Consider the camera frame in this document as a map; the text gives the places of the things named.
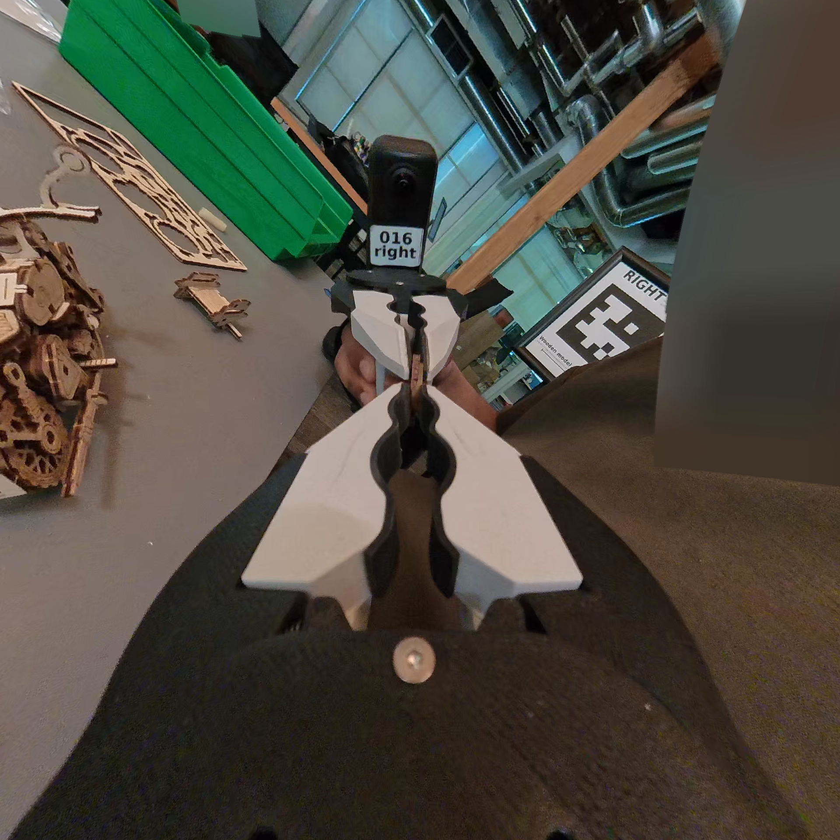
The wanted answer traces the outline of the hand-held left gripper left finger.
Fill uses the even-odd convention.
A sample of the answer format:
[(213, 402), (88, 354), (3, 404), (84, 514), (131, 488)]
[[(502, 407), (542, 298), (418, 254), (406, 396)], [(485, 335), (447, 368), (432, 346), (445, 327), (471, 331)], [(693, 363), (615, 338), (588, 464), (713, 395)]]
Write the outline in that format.
[(363, 551), (385, 520), (373, 478), (375, 444), (392, 428), (392, 385), (311, 446), (241, 581), (252, 590), (332, 597), (353, 630), (365, 629), (371, 586)]

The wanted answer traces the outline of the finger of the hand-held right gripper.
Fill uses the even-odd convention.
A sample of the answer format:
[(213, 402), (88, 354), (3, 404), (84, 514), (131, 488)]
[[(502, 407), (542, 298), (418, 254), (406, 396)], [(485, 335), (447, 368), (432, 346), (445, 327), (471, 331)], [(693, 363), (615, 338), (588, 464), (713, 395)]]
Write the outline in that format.
[(351, 332), (381, 368), (408, 381), (409, 342), (400, 315), (393, 310), (394, 303), (393, 295), (384, 291), (354, 290)]
[(460, 316), (453, 305), (421, 305), (422, 382), (432, 382), (448, 364), (459, 334)]

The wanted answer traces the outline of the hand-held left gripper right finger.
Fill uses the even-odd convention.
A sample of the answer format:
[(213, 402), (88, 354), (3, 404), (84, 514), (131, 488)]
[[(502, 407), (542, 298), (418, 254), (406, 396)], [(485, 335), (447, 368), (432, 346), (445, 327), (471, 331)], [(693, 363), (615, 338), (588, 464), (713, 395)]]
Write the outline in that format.
[(520, 595), (574, 592), (583, 574), (519, 452), (438, 388), (424, 387), (438, 478), (440, 527), (456, 557), (438, 584), (477, 629), (490, 606)]

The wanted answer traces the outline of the person's right hand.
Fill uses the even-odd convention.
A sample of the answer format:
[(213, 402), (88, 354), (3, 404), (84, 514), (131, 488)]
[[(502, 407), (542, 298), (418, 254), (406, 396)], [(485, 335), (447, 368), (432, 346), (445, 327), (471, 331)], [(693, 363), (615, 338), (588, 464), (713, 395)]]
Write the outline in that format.
[[(342, 385), (362, 406), (377, 396), (375, 358), (353, 337), (349, 327), (342, 331), (333, 365)], [(467, 381), (454, 357), (449, 358), (433, 385), (492, 432), (497, 430), (497, 412)]]

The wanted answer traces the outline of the black framed marker sign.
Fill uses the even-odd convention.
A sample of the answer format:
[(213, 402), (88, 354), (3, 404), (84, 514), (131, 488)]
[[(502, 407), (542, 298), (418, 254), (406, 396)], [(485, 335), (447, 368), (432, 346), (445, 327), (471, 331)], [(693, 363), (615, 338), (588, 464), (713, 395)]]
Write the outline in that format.
[(656, 340), (665, 331), (669, 283), (663, 270), (621, 247), (513, 351), (547, 382)]

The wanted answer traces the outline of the small wooden assembly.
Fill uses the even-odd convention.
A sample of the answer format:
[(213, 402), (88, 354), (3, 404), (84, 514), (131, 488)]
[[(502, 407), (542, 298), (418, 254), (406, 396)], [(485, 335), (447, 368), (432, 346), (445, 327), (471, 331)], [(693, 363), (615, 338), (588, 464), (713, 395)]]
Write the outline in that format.
[(228, 300), (221, 292), (217, 274), (194, 271), (175, 280), (174, 297), (194, 304), (215, 328), (231, 334), (242, 342), (244, 335), (238, 323), (247, 317), (251, 301), (243, 298)]

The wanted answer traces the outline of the wooden sheet with round cutouts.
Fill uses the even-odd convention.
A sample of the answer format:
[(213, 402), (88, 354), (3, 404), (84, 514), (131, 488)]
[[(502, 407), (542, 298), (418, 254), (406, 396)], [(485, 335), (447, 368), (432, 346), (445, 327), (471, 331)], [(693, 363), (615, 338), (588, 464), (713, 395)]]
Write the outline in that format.
[(12, 89), (64, 145), (184, 264), (246, 271), (246, 265), (120, 132), (21, 84)]

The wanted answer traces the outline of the wooden ceiling beam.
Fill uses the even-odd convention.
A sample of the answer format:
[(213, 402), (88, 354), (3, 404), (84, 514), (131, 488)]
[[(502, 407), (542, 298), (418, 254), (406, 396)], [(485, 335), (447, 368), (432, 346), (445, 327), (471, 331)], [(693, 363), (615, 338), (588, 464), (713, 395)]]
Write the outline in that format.
[(447, 287), (468, 293), (485, 284), (493, 271), (527, 243), (562, 205), (717, 63), (718, 53), (708, 35), (702, 35), (686, 47), (570, 163), (450, 274)]

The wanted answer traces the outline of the green plastic bin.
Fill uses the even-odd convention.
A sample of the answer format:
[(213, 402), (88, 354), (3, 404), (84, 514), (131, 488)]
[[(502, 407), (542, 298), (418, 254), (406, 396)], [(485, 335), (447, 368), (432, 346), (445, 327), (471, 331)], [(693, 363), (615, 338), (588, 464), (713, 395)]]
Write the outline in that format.
[(59, 52), (267, 257), (340, 242), (351, 205), (166, 2), (70, 2)]

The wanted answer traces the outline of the metal air ducts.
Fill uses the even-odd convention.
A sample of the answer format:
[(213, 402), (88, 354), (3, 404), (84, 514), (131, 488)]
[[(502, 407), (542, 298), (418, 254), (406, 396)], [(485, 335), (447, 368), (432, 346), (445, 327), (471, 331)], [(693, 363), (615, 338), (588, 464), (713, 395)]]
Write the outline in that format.
[(700, 35), (717, 62), (591, 182), (616, 228), (670, 223), (685, 211), (743, 1), (400, 2), (500, 152), (504, 194), (535, 193), (567, 137), (603, 130)]

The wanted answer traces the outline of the wooden motorcycle model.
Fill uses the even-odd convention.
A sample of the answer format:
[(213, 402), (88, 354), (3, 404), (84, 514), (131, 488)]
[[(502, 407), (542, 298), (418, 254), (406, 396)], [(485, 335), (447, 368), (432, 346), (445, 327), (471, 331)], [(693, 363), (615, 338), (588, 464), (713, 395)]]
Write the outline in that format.
[(100, 317), (106, 302), (82, 277), (70, 245), (39, 221), (95, 224), (101, 209), (61, 203), (54, 187), (91, 172), (86, 155), (55, 148), (39, 205), (1, 212), (1, 498), (60, 488), (73, 497), (107, 405)]

